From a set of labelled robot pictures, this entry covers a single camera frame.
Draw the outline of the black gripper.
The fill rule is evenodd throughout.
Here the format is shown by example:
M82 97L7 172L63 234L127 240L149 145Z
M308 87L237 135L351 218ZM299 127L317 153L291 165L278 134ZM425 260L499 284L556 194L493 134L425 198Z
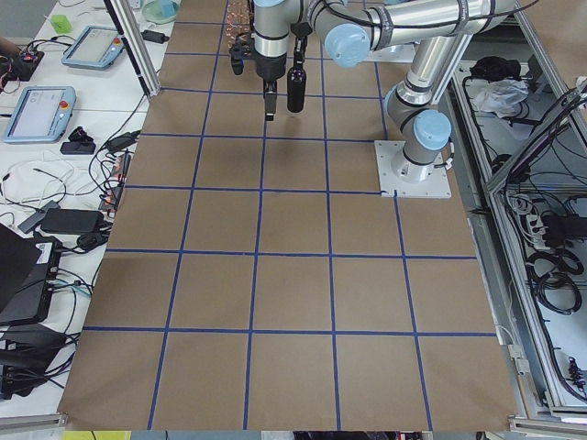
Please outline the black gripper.
M285 75L287 54L266 57L255 54L256 73L263 80L264 117L273 121L277 108L277 81Z
M308 22L299 22L290 25L290 30L295 35L295 50L306 50L307 38L311 34L311 26Z

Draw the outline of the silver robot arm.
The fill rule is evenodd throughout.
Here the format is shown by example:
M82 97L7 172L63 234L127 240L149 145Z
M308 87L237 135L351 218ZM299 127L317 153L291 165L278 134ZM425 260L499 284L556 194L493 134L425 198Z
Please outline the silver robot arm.
M431 108L433 89L460 40L494 28L515 11L513 1L403 1L351 11L343 1L304 1L305 23L331 59L354 67L371 50L417 43L404 79L386 95L386 110L405 138L391 165L402 181L420 183L449 143L448 118Z
M254 1L253 48L256 73L263 80L264 116L272 121L277 107L277 82L285 74L291 24L298 1Z

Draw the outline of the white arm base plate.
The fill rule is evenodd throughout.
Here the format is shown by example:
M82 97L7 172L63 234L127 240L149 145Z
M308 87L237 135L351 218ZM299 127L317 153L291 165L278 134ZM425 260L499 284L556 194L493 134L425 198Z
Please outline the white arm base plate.
M424 166L404 156L404 141L376 140L375 158L382 197L448 199L451 197L448 172L442 153Z
M365 61L410 64L413 62L417 48L417 44L409 43L371 50Z

